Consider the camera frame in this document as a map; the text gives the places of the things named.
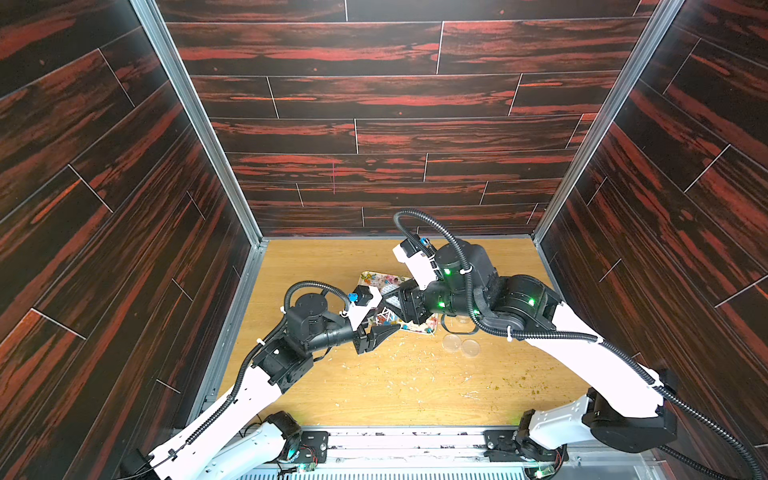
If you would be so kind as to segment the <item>clear plastic jar lid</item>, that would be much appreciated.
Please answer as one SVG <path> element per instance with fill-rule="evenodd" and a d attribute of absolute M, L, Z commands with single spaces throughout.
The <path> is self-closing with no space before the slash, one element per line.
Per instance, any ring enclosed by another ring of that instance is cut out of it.
<path fill-rule="evenodd" d="M 446 352 L 459 352 L 462 345 L 462 339 L 455 334 L 446 334 L 442 339 L 442 347 Z"/>

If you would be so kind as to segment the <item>white-lidded candy jar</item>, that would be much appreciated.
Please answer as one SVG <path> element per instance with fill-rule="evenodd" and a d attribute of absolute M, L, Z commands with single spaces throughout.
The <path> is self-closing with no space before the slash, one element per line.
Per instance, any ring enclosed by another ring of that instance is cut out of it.
<path fill-rule="evenodd" d="M 400 323 L 399 317 L 389 308 L 383 308 L 370 320 L 371 326 L 399 326 Z"/>

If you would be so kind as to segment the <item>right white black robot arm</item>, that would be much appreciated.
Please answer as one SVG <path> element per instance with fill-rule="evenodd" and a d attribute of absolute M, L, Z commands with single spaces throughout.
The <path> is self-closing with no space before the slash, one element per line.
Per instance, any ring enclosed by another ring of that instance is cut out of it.
<path fill-rule="evenodd" d="M 393 216 L 404 241 L 394 248 L 412 275 L 392 291 L 397 315 L 419 323 L 431 315 L 468 317 L 476 331 L 534 346 L 575 373 L 590 389 L 556 409 L 530 410 L 515 446 L 526 457 L 549 457 L 566 445 L 597 440 L 626 453 L 658 449 L 711 478 L 722 473 L 671 448 L 681 411 L 719 436 L 765 478 L 749 447 L 682 401 L 665 375 L 647 368 L 589 327 L 553 289 L 530 275 L 501 276 L 485 249 L 454 236 L 425 212 Z"/>

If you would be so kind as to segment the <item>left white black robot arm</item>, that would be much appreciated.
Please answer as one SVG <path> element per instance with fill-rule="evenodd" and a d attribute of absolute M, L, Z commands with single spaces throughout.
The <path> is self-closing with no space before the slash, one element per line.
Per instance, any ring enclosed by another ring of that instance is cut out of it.
<path fill-rule="evenodd" d="M 293 458 L 301 429 L 285 413 L 268 417 L 243 439 L 236 435 L 319 361 L 318 351 L 351 342 L 366 353 L 395 333 L 395 325 L 373 323 L 395 293 L 358 285 L 347 294 L 318 281 L 292 285 L 281 321 L 246 355 L 226 394 L 150 453 L 129 454 L 117 478 L 234 479 L 256 465 Z"/>

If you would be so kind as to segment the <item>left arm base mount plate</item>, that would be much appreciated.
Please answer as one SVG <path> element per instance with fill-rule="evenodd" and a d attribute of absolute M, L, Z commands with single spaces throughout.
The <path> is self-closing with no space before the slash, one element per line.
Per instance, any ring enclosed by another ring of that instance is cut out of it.
<path fill-rule="evenodd" d="M 323 430 L 302 430 L 291 435 L 280 455 L 281 463 L 323 464 L 327 460 L 330 433 Z"/>

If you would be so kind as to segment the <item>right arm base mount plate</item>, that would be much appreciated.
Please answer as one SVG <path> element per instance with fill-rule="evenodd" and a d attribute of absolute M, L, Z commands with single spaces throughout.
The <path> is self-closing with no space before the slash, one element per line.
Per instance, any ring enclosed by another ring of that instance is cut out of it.
<path fill-rule="evenodd" d="M 517 429 L 487 429 L 483 431 L 486 450 L 491 462 L 533 462 L 539 460 L 535 444 L 526 433 Z"/>

